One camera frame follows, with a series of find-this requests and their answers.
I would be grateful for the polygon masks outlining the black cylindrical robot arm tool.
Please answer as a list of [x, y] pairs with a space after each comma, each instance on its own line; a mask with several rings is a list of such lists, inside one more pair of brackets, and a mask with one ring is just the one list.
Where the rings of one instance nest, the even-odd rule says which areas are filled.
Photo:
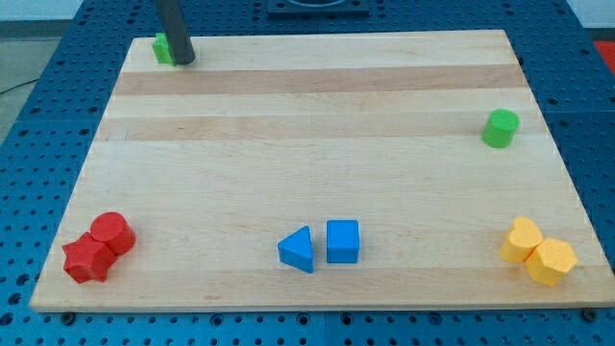
[[195, 52], [179, 0], [154, 0], [170, 55], [179, 65], [194, 62]]

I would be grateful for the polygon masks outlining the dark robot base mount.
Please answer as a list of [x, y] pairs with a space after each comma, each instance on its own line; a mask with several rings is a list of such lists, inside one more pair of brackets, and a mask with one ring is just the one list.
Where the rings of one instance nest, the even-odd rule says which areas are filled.
[[368, 14], [368, 0], [268, 0], [267, 14]]

